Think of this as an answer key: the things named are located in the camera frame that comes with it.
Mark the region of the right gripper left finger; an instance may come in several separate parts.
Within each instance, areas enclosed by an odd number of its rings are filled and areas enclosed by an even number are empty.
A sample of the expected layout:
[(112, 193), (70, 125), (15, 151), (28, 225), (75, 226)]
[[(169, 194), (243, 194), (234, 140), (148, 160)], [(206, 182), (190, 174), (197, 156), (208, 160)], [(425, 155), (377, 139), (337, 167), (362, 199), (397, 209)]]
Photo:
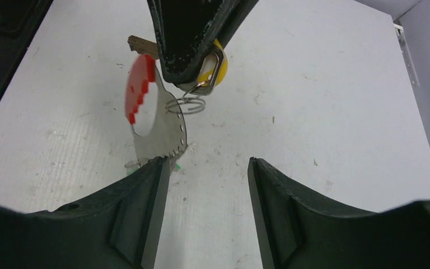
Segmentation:
[(157, 157), (53, 212), (0, 206), (0, 268), (154, 268), (170, 172)]

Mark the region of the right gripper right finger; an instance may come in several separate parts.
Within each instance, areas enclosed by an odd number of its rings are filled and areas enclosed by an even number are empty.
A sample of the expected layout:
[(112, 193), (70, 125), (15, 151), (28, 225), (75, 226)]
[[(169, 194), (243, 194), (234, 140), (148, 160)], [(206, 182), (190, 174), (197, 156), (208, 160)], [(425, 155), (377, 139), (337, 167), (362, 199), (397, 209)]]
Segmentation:
[(430, 268), (430, 201), (361, 210), (255, 157), (247, 178), (264, 268)]

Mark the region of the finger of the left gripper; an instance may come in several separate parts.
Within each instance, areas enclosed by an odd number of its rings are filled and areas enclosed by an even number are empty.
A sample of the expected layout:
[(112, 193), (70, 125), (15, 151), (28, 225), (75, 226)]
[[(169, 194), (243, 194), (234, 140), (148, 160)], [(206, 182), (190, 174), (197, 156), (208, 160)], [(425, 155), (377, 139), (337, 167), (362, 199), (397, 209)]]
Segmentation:
[(164, 55), (201, 53), (218, 39), (223, 47), (258, 0), (148, 0), (156, 41)]

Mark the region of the metal key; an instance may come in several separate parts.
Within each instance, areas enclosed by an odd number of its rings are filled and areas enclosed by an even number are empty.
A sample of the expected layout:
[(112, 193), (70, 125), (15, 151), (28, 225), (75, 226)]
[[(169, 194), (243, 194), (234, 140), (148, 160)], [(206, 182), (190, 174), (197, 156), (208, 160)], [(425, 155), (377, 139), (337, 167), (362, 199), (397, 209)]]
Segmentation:
[(201, 53), (177, 52), (173, 55), (164, 55), (162, 46), (158, 42), (152, 42), (135, 35), (129, 36), (127, 42), (130, 50), (139, 54), (148, 54), (154, 59), (159, 59), (163, 70), (163, 78), (167, 82), (174, 84), (183, 92), (198, 96), (207, 96), (201, 94), (201, 87), (197, 85), (197, 78), (205, 58), (213, 48), (213, 43), (205, 47)]

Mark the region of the red-handled metal key holder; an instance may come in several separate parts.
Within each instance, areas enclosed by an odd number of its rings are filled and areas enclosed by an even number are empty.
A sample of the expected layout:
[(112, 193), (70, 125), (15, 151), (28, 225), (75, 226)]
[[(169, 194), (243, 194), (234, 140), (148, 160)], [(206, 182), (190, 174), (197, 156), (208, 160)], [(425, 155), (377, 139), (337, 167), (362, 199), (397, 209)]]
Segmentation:
[(204, 108), (205, 101), (197, 96), (176, 98), (166, 90), (156, 61), (140, 54), (129, 72), (124, 103), (138, 165), (166, 157), (171, 168), (178, 169), (177, 161), (188, 147), (184, 117)]

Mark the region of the yellow key tag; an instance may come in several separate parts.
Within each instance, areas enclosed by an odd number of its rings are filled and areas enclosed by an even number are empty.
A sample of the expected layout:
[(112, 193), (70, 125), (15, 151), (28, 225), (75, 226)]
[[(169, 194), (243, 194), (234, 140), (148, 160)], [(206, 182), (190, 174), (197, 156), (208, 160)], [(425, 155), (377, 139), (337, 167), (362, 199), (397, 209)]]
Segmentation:
[(209, 91), (218, 86), (225, 78), (227, 70), (228, 60), (226, 53), (218, 39), (215, 39), (213, 48), (205, 58), (197, 78), (197, 85), (201, 87), (201, 94), (208, 95)]

